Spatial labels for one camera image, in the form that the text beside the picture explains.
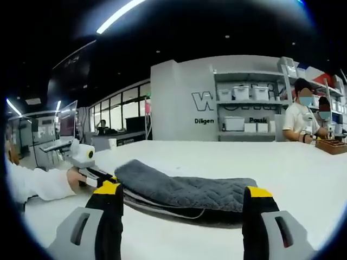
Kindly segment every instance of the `wooden tray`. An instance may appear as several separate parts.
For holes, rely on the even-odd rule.
[[[347,144],[338,140],[317,140],[316,147],[333,155],[347,152]]]

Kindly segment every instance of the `black ceiling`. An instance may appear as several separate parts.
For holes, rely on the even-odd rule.
[[[289,56],[331,74],[347,70],[341,3],[306,1],[308,24],[301,21],[299,9],[286,6],[291,2],[302,9],[298,0],[147,0],[97,35],[96,29],[127,2],[26,1],[20,8],[9,8],[20,21],[6,36],[8,97],[23,112],[55,109],[60,98],[79,99],[80,105],[88,106],[149,78],[154,64],[219,55]],[[52,73],[63,58],[93,40],[97,41],[82,55],[77,73],[70,69],[68,76],[60,77],[59,67]],[[89,61],[88,78],[88,73],[83,75],[88,69],[80,68],[89,67]],[[64,83],[47,97],[51,77]],[[43,104],[26,105],[30,97],[40,97]]]

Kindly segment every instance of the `white wall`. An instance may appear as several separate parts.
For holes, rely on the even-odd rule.
[[[153,66],[151,68],[153,139],[217,141],[219,127],[214,102],[213,69],[219,73],[245,70],[278,72],[278,59],[267,56],[234,55],[201,58],[182,63],[171,60]],[[323,72],[317,69],[308,69],[306,78],[311,80],[321,74]],[[203,109],[197,106],[193,95],[210,99],[209,94],[213,96],[210,106],[205,108],[204,103]],[[247,111],[243,114],[249,116],[253,115],[253,112]],[[272,118],[273,114],[273,111],[267,111],[265,114],[262,111],[257,117],[266,115]],[[195,119],[199,118],[214,122],[206,125],[195,123]]]

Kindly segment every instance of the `padded cloth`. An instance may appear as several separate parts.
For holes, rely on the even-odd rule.
[[[164,207],[229,212],[242,212],[245,187],[256,186],[249,178],[169,177],[138,160],[116,169],[115,176],[125,189]]]

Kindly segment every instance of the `shelving unit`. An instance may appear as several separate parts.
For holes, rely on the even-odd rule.
[[[268,137],[267,140],[271,141],[272,138],[275,137],[275,133],[248,133],[248,132],[231,132],[231,131],[221,131],[221,121],[220,121],[220,108],[221,107],[244,107],[244,106],[270,106],[274,107],[276,106],[276,113],[281,114],[281,111],[283,108],[289,106],[293,103],[293,96],[292,96],[292,88],[291,85],[295,83],[297,78],[289,77],[287,75],[285,67],[282,65],[284,73],[280,72],[270,72],[270,71],[216,71],[214,70],[214,79],[215,79],[215,96],[216,96],[216,110],[217,110],[217,117],[218,117],[218,140],[220,141],[220,137],[260,137],[265,138]],[[219,83],[235,83],[235,82],[273,82],[274,84],[274,95],[275,97],[279,96],[279,89],[278,85],[281,83],[285,86],[285,90],[287,93],[287,100],[269,100],[269,101],[258,101],[258,100],[230,100],[227,102],[219,101],[218,100],[218,94],[217,94],[217,85]],[[331,96],[334,98],[337,98],[338,100],[343,97],[343,93],[341,93],[339,90],[331,88],[328,86],[327,81],[325,80],[325,84],[321,84],[315,81],[308,81],[313,89],[315,89],[318,92],[324,93],[327,95],[327,98],[331,100]],[[313,111],[318,110],[318,107],[315,106],[309,106],[310,109]],[[341,122],[342,122],[342,115],[343,113],[338,111],[332,111],[332,114],[336,114],[341,116]]]

